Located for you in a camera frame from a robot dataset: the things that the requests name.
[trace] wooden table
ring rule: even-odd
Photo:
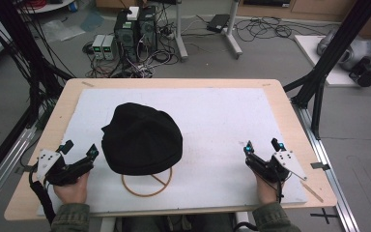
[[[321,208],[336,205],[336,197],[322,169],[313,169],[310,163],[318,162],[314,151],[301,127],[281,84],[271,79],[72,79],[68,81],[29,162],[36,162],[40,149],[55,151],[61,144],[80,93],[91,88],[262,88],[267,95],[272,113],[284,143],[295,151],[308,180],[303,182],[308,201],[306,203],[283,205],[284,208]],[[40,202],[30,190],[28,174],[23,174],[11,202],[5,212],[7,220],[44,219],[36,214]],[[252,207],[238,207],[235,212],[252,211]],[[201,213],[195,210],[175,212],[176,214]],[[96,215],[113,217],[116,215]]]

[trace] black cap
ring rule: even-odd
[[[162,172],[183,154],[183,137],[165,112],[137,103],[118,105],[104,132],[101,147],[110,168],[140,176]]]

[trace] floor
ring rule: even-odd
[[[66,26],[86,26],[88,31],[82,35],[68,41],[50,43],[74,75],[84,77],[90,71],[90,61],[81,50],[83,45],[92,41],[97,34],[113,32],[113,17],[105,18],[107,19],[99,18],[99,14],[92,9],[75,14],[61,10],[41,15],[42,23],[59,19],[66,20],[64,21]],[[201,29],[205,27],[204,24],[194,23],[198,19],[197,17],[184,19],[183,27],[190,26],[187,30],[189,34],[207,33]],[[334,25],[319,27],[318,30],[327,33],[333,27]],[[246,31],[241,33],[245,40],[250,38]],[[238,60],[221,36],[186,36],[184,41],[189,59],[183,63],[156,68],[153,78],[274,78],[282,85],[286,85],[312,69],[305,55],[293,41],[281,38],[257,38],[252,42],[243,42],[239,37],[235,38],[243,50],[243,55]],[[37,40],[37,43],[43,49],[42,40]],[[293,97],[297,91],[287,93],[288,97]],[[28,103],[26,81],[11,58],[5,53],[0,54],[0,145]],[[331,166],[356,218],[358,229],[371,231],[371,88],[326,88],[320,126],[322,141]],[[30,155],[31,151],[25,154],[24,159],[28,160]],[[20,175],[11,174],[0,189],[0,231],[49,230],[47,222],[43,220],[4,219],[3,214],[19,178]],[[287,213],[302,231],[343,231],[333,208],[288,210]],[[91,231],[99,231],[99,228],[100,220],[92,219]]]

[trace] human hand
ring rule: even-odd
[[[54,186],[53,189],[63,204],[85,203],[87,198],[87,180],[89,172],[83,174],[77,183],[68,186]]]
[[[278,200],[277,197],[277,183],[268,183],[264,181],[255,172],[255,178],[257,179],[257,194],[262,205],[270,204]]]

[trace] sleeve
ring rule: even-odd
[[[278,202],[261,206],[252,215],[261,232],[300,232]]]
[[[51,224],[51,231],[89,231],[89,212],[90,207],[86,204],[62,205]]]

